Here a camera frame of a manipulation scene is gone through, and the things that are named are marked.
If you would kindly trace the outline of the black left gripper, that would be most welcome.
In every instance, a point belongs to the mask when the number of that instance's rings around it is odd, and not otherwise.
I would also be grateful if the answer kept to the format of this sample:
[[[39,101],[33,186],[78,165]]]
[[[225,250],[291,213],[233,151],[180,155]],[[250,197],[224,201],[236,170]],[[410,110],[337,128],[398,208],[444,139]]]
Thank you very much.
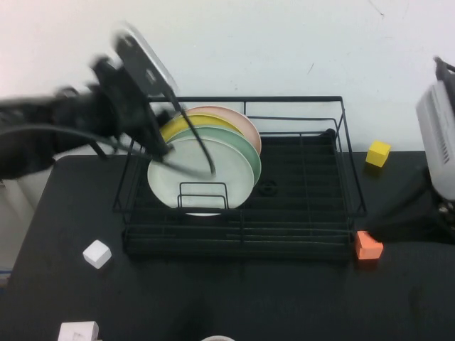
[[[160,109],[156,113],[125,67],[113,66],[107,56],[95,59],[92,71],[99,82],[101,93],[108,99],[114,112],[116,132],[125,133],[141,142],[153,160],[161,163],[171,151],[161,128],[177,112]]]

